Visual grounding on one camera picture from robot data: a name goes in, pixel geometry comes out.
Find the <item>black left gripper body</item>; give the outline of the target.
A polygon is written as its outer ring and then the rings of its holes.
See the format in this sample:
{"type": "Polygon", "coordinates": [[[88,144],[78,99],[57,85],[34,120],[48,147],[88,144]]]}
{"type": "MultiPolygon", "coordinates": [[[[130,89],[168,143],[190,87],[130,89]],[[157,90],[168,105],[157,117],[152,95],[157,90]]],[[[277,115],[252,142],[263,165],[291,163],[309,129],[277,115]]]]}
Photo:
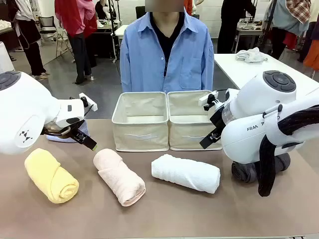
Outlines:
{"type": "Polygon", "coordinates": [[[67,134],[67,143],[80,143],[85,136],[90,136],[87,121],[83,120],[75,125],[72,125],[71,131],[67,134]]]}

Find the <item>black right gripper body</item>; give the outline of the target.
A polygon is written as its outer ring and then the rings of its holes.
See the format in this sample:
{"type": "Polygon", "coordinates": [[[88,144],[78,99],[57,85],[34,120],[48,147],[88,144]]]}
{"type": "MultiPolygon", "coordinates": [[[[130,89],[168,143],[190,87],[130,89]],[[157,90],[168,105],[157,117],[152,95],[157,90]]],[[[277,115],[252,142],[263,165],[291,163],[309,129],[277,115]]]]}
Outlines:
{"type": "Polygon", "coordinates": [[[210,118],[210,121],[215,126],[215,129],[210,133],[212,136],[221,136],[221,133],[226,126],[222,119],[222,112],[223,109],[217,109],[210,118]]]}

